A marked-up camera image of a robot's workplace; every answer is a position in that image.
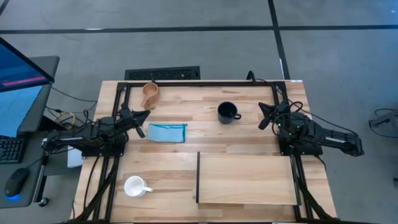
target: keyboard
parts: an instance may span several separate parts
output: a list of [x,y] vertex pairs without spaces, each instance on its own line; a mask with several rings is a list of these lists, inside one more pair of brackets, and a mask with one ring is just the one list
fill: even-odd
[[125,80],[199,80],[200,68],[174,67],[126,70]]
[[20,163],[24,152],[24,138],[0,137],[0,164]]

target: wooden tabletop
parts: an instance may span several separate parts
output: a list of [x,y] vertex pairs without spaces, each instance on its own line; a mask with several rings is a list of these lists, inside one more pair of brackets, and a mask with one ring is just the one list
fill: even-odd
[[[117,84],[117,81],[103,82],[95,119],[111,116]],[[286,81],[286,87],[288,97],[292,101],[301,101],[303,108],[309,110],[303,83]],[[295,220],[291,205],[197,204],[195,201],[197,152],[280,156],[277,138],[272,133],[271,126],[263,131],[258,129],[259,122],[263,119],[258,103],[273,105],[271,88],[160,87],[160,95],[160,101],[144,123],[143,131],[146,133],[149,123],[185,123],[188,124],[186,143],[150,142],[140,139],[135,130],[128,132],[130,140],[120,159],[111,222]],[[132,88],[130,109],[143,110],[141,101],[142,88]],[[233,102],[242,118],[229,125],[220,124],[216,109],[223,101]],[[84,194],[94,160],[94,157],[87,158],[81,169],[74,202],[76,214],[83,210]],[[325,211],[335,217],[335,207],[323,164],[313,156],[302,156],[302,160],[309,191]],[[101,165],[102,158],[93,172],[88,202],[97,191]],[[124,182],[132,175],[144,178],[154,192],[139,198],[127,196],[123,189]],[[107,195],[106,192],[102,199],[100,217],[104,217]],[[301,211],[304,217],[305,210],[302,206]]]

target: blue cloth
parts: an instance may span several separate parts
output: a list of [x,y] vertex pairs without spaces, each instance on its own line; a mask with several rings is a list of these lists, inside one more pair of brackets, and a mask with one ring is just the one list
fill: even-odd
[[35,86],[0,93],[0,135],[17,136],[19,126],[41,89]]
[[149,124],[148,140],[155,142],[185,142],[186,124]]

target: monitor screen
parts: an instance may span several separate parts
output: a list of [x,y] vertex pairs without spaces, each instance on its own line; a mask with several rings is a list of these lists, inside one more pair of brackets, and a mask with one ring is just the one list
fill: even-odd
[[4,39],[0,40],[0,92],[52,82],[46,74]]

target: desk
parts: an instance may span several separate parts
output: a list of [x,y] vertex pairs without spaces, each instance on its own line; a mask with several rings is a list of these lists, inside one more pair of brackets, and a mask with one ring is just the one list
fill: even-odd
[[[48,56],[48,57],[32,57],[30,58],[34,63],[36,63],[40,68],[45,70],[50,76],[54,77],[57,71],[58,63],[60,58],[58,56]],[[47,104],[47,99],[49,98],[51,90],[51,84],[44,85],[37,95],[36,100],[30,107],[29,112],[26,114],[25,119],[21,123],[18,129],[19,133],[30,133],[40,129],[43,124],[42,120],[46,120],[43,115],[45,105]],[[34,165],[29,167],[30,174],[26,180],[24,188],[20,193],[19,200],[9,201],[4,197],[4,188],[8,178],[11,174],[21,167],[26,167],[35,160],[43,156],[44,151],[41,148],[43,137],[45,133],[32,133],[28,134],[28,142],[25,149],[24,158],[19,164],[2,164],[0,165],[1,175],[0,175],[0,208],[13,208],[13,207],[26,207],[32,203],[32,198],[35,193],[37,179],[40,174],[41,163],[36,162]]]
[[[117,81],[101,86],[95,118],[111,116]],[[286,81],[292,101],[301,101],[309,110],[302,82]],[[258,103],[273,104],[272,91],[267,87],[161,87],[160,101],[143,126],[149,123],[187,123],[187,141],[183,144],[159,144],[140,139],[135,130],[120,158],[112,207],[111,222],[270,222],[294,221],[290,205],[198,205],[195,203],[197,152],[280,156],[277,138],[271,126],[261,131],[258,124],[263,115]],[[132,88],[129,107],[142,110],[142,88]],[[233,124],[217,121],[217,106],[232,101],[242,118]],[[75,196],[76,214],[81,213],[90,170],[95,158],[84,161]],[[313,156],[302,156],[309,191],[332,216],[336,216],[328,179],[323,164]],[[90,182],[88,202],[96,193],[101,172],[99,159]],[[124,193],[124,182],[132,175],[146,179],[153,193],[131,198]],[[103,217],[108,193],[102,199]]]

